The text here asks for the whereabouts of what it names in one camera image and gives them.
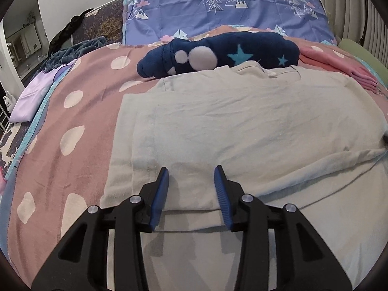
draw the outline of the dark patterned fabric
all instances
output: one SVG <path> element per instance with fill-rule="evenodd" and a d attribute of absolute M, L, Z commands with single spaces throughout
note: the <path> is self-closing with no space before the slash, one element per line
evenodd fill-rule
<path fill-rule="evenodd" d="M 17 149 L 30 127 L 31 122 L 11 123 L 0 142 L 0 166 L 3 167 L 3 177 L 8 171 Z"/>
<path fill-rule="evenodd" d="M 123 0 L 115 0 L 86 16 L 73 33 L 73 44 L 104 36 L 109 42 L 123 40 Z"/>

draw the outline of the pink cloud print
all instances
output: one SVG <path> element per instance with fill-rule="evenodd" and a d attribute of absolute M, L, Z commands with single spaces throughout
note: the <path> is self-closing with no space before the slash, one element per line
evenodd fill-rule
<path fill-rule="evenodd" d="M 173 40 L 173 39 L 174 39 L 174 37 L 172 37 L 172 36 L 164 35 L 164 36 L 160 39 L 160 41 L 161 41 L 161 42 L 170 42 L 170 41 Z"/>
<path fill-rule="evenodd" d="M 140 3 L 138 3 L 136 6 L 138 8 L 142 7 L 142 6 L 145 6 L 145 5 L 149 5 L 149 2 L 147 0 L 141 0 Z"/>

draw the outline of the star print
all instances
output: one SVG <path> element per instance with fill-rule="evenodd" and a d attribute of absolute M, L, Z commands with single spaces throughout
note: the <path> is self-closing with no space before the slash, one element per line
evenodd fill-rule
<path fill-rule="evenodd" d="M 228 57 L 234 61 L 235 66 L 249 60 L 252 56 L 253 54 L 251 53 L 245 53 L 241 49 L 240 44 L 238 44 L 237 46 L 237 53 L 228 55 Z"/>
<path fill-rule="evenodd" d="M 279 60 L 279 66 L 282 65 L 283 67 L 285 67 L 286 62 L 288 61 L 287 59 L 284 58 L 284 55 L 283 57 L 278 58 L 278 60 Z"/>

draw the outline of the bedsheet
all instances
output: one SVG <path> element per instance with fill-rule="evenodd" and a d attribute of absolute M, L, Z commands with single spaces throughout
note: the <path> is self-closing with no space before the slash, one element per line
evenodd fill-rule
<path fill-rule="evenodd" d="M 319 0 L 123 0 L 123 44 L 187 39 L 221 25 L 335 44 Z"/>

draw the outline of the metal screw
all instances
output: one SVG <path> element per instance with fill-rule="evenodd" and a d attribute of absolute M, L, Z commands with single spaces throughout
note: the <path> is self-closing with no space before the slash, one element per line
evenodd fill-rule
<path fill-rule="evenodd" d="M 98 211 L 98 207 L 97 207 L 97 206 L 90 206 L 90 207 L 88 208 L 88 212 L 89 212 L 90 214 L 96 213 L 97 211 Z"/>
<path fill-rule="evenodd" d="M 288 203 L 288 204 L 286 204 L 286 210 L 288 212 L 295 212 L 296 211 L 296 205 L 294 205 L 292 203 Z"/>
<path fill-rule="evenodd" d="M 253 201 L 253 196 L 250 194 L 244 194 L 241 196 L 241 200 L 244 202 L 252 202 Z"/>
<path fill-rule="evenodd" d="M 129 201 L 131 203 L 139 203 L 140 201 L 142 201 L 142 198 L 139 195 L 135 195 L 129 198 Z"/>

